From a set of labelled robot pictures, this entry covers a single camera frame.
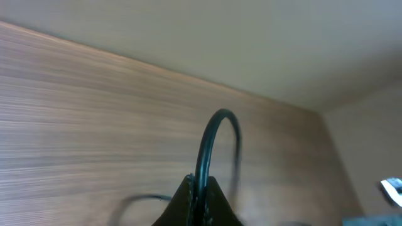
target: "wood grain surface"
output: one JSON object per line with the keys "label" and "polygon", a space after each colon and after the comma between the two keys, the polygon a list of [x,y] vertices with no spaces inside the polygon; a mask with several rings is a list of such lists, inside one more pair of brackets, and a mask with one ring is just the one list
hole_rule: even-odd
{"label": "wood grain surface", "polygon": [[[0,23],[0,225],[105,225],[127,196],[174,194],[220,108],[242,129],[246,225],[361,214],[316,113]],[[233,147],[224,121],[210,169],[224,192]],[[123,225],[165,205],[135,203]]]}

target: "white ceiling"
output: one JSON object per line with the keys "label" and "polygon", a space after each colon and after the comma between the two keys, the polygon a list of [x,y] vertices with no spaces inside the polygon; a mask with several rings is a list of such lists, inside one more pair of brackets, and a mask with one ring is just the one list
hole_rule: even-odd
{"label": "white ceiling", "polygon": [[317,111],[400,76],[400,0],[0,0],[0,19]]}

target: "beige wall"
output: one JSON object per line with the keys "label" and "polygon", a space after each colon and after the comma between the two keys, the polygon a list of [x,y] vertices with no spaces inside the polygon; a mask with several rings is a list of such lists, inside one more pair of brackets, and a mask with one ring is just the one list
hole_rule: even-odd
{"label": "beige wall", "polygon": [[401,213],[376,182],[402,177],[402,82],[324,114],[366,215]]}

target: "black cable loop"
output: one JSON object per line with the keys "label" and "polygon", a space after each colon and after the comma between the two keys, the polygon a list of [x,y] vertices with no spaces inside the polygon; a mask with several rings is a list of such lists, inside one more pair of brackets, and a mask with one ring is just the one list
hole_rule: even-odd
{"label": "black cable loop", "polygon": [[241,158],[241,132],[239,122],[232,111],[228,109],[218,110],[209,120],[202,136],[200,150],[198,151],[197,165],[195,168],[195,222],[201,222],[200,219],[205,213],[205,199],[207,196],[209,165],[211,162],[212,148],[216,133],[220,126],[220,122],[228,118],[230,120],[235,135],[236,135],[236,149],[234,158],[233,177],[231,181],[231,190],[229,192],[229,203],[232,207],[236,205],[237,184],[239,182],[240,172],[240,158]]}

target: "black cable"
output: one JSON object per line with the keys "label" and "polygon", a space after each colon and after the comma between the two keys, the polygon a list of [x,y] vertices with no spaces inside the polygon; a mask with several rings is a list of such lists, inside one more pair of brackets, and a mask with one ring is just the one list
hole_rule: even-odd
{"label": "black cable", "polygon": [[205,128],[202,136],[200,150],[198,151],[197,165],[195,168],[195,210],[194,220],[195,222],[202,222],[205,212],[205,199],[207,196],[209,165],[211,162],[212,148],[216,133],[220,126],[220,122],[228,118],[230,120],[234,133],[236,135],[236,149],[234,153],[234,168],[233,177],[231,181],[231,190],[229,192],[229,201],[234,207],[236,204],[237,184],[239,182],[240,172],[240,152],[241,152],[241,132],[239,122],[236,116],[228,109],[218,110],[209,120],[207,127]]}
{"label": "black cable", "polygon": [[155,198],[159,200],[164,200],[164,201],[170,201],[171,197],[166,196],[166,195],[158,195],[158,194],[146,194],[146,195],[134,195],[127,197],[120,201],[119,205],[114,209],[110,219],[108,226],[119,226],[119,222],[121,217],[123,216],[124,212],[127,210],[127,207],[129,207],[133,202],[144,200],[144,199],[149,199],[149,198]]}
{"label": "black cable", "polygon": [[[231,181],[231,190],[229,191],[229,203],[232,205],[232,208],[236,205],[236,196],[237,196],[237,184],[240,178],[240,160],[241,160],[241,132],[240,126],[237,121],[236,116],[227,109],[218,110],[209,120],[207,127],[205,128],[204,134],[202,136],[200,150],[198,151],[197,165],[195,168],[195,211],[194,217],[195,222],[202,222],[202,218],[204,217],[205,211],[205,198],[207,194],[207,186],[208,186],[208,175],[209,175],[209,165],[211,161],[212,148],[214,146],[214,141],[216,137],[216,133],[220,126],[220,122],[224,119],[228,118],[230,120],[234,133],[236,135],[236,148],[234,153],[234,165],[233,165],[233,177]],[[130,196],[122,200],[116,209],[113,211],[108,226],[119,226],[119,221],[126,211],[127,207],[130,206],[133,202],[155,198],[165,201],[170,201],[170,196],[158,195],[158,194],[147,194],[147,195],[135,195]]]}

